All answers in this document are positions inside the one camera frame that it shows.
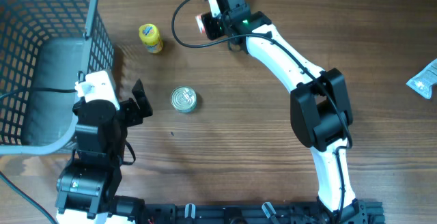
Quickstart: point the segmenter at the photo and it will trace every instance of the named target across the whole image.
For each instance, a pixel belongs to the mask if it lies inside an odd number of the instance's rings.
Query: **can lid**
[[[142,25],[139,29],[139,37],[145,42],[154,42],[159,38],[159,30],[158,28],[151,24]]]
[[[179,112],[191,112],[197,104],[196,92],[191,87],[178,87],[171,93],[171,104]]]

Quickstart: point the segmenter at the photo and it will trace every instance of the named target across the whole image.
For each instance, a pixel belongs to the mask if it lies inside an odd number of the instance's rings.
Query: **tabletop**
[[[123,166],[118,195],[147,204],[261,204],[315,201],[318,179],[310,151],[290,126],[290,96],[277,78],[226,44],[192,49],[171,35],[171,16],[183,0],[99,0],[98,11],[115,47],[120,100],[140,78],[154,109],[129,128],[137,161]],[[406,86],[437,58],[436,0],[247,0],[267,15],[296,50],[346,78],[354,115],[348,151],[359,199],[381,201],[387,223],[437,219],[437,101]],[[176,18],[179,37],[207,42],[194,0]],[[154,23],[163,52],[151,55],[138,28]],[[187,85],[197,108],[178,113],[170,94]],[[2,156],[0,170],[51,214],[66,155]],[[0,182],[0,223],[47,223]]]

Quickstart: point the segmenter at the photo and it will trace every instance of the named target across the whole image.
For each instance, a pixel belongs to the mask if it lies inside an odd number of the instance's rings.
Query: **can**
[[[139,38],[147,47],[149,53],[159,53],[163,47],[158,28],[153,24],[146,24],[139,28]]]
[[[178,87],[171,93],[171,104],[181,113],[191,112],[197,104],[196,92],[191,87]]]

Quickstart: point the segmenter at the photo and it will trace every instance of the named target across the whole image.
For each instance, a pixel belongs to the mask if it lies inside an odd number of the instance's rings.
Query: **plastic basket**
[[[0,0],[0,93],[73,89],[78,72],[112,69],[98,0]],[[0,101],[0,154],[50,154],[74,143],[75,94],[21,93]]]

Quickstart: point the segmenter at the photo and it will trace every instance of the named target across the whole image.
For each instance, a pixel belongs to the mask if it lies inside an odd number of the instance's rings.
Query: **yellow object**
[[[159,53],[163,47],[163,41],[159,36],[158,28],[153,24],[146,24],[139,28],[139,38],[147,47],[149,53]]]

